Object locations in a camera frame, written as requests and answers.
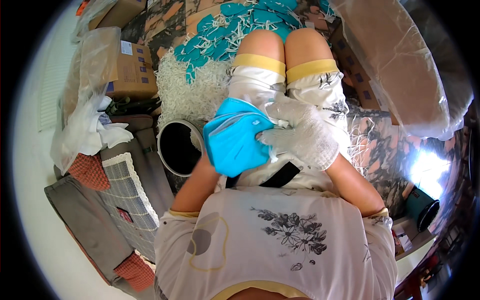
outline hand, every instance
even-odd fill
[[[257,139],[272,145],[277,153],[291,151],[298,159],[327,169],[338,155],[338,143],[322,120],[317,107],[286,96],[266,106],[268,116],[287,120],[292,129],[273,128],[263,131]]]

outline plastic bag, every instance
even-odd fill
[[[463,128],[463,117],[473,100],[473,88],[468,71],[452,39],[431,9],[421,0],[401,2],[417,25],[432,52],[444,86],[450,113],[450,125],[438,139],[445,141]]]
[[[58,124],[50,156],[62,175],[69,169],[85,141],[91,117],[97,114],[116,67],[120,28],[89,31],[73,56],[67,82],[59,101]]]
[[[72,42],[78,43],[90,31],[88,24],[98,16],[107,13],[118,0],[90,0],[78,19],[77,26],[72,33]]]
[[[397,1],[329,0],[343,36],[408,135],[442,137],[450,114],[440,75],[419,29]]]

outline marble floor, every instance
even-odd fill
[[[150,48],[153,67],[169,47],[179,45],[187,34],[196,34],[197,23],[205,16],[215,16],[224,0],[157,0],[150,8],[137,15],[122,30],[121,38]],[[298,0],[295,12],[302,21],[314,23],[316,29],[329,36],[324,20],[319,19],[315,0]],[[462,174],[462,157],[467,147],[463,130],[453,138],[442,142],[434,138],[422,140],[407,136],[399,126],[393,126],[388,112],[363,110],[359,107],[355,92],[344,87],[350,108],[348,127],[360,134],[363,150],[358,162],[367,169],[367,179],[383,197],[393,218],[403,216],[405,199],[417,186],[432,198],[440,200],[440,212],[430,226],[434,234],[440,233],[451,215],[461,191],[458,187]],[[173,190],[185,179],[167,174]]]

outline person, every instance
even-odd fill
[[[256,138],[283,153],[280,164],[316,173],[299,173],[288,188],[260,187],[279,168],[267,163],[214,193],[220,174],[203,156],[159,220],[156,299],[392,299],[392,219],[349,161],[343,74],[326,40],[303,28],[284,45],[254,30],[230,74],[230,97],[256,106],[274,98],[266,113],[291,125]]]

